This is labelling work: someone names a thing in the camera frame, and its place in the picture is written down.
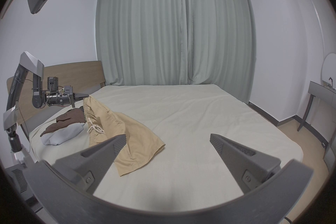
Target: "curtain fold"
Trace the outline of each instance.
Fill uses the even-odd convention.
[[[98,0],[97,57],[107,83],[187,84],[183,10],[182,0]]]
[[[112,85],[216,84],[248,102],[248,0],[98,0],[97,57]]]
[[[248,102],[255,61],[248,0],[186,2],[188,83],[213,83]]]

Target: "bed sheet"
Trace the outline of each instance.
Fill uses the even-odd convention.
[[[302,161],[301,147],[246,104],[216,85],[106,86],[92,94],[112,111],[146,125],[165,148],[144,167],[119,176],[114,164],[94,195],[117,205],[147,211],[202,209],[243,193],[209,142],[216,133],[281,159]],[[65,108],[31,134],[38,160],[56,159],[89,145],[87,124],[75,138],[43,145],[40,134]]]

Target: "white drawstring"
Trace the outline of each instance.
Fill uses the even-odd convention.
[[[91,119],[90,119],[89,117],[87,118],[87,120],[90,121],[90,123],[91,123],[91,126],[90,126],[90,128],[88,129],[87,132],[89,132],[90,129],[92,128],[92,129],[94,129],[96,132],[98,132],[98,133],[100,133],[100,134],[104,134],[104,130],[103,130],[99,125],[97,125],[97,124],[93,124],[92,121],[91,121]]]

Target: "wooden floor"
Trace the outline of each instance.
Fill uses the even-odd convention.
[[[322,147],[321,142],[305,127],[299,132],[296,131],[298,127],[299,123],[296,120],[292,120],[278,127],[279,130],[302,148],[302,162],[314,170],[313,177],[308,187],[287,216],[292,221],[298,217],[313,200],[329,174],[328,168],[323,160],[325,150]]]

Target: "wooden headboard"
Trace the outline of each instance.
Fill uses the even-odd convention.
[[[103,87],[105,83],[101,61],[73,62],[44,67],[44,90],[47,90],[47,78],[49,76],[58,77],[58,84],[60,86],[70,85],[73,87],[73,91],[78,93],[98,84]],[[25,121],[34,115],[41,113],[44,109],[46,109],[46,107],[48,107],[46,106],[44,109],[36,109],[33,106],[33,83],[28,79],[33,80],[33,74],[31,72],[28,72],[27,79],[23,84],[19,99],[20,111]],[[12,81],[13,77],[7,79],[8,92],[11,88]],[[23,123],[22,116],[18,113],[17,123],[19,125]]]

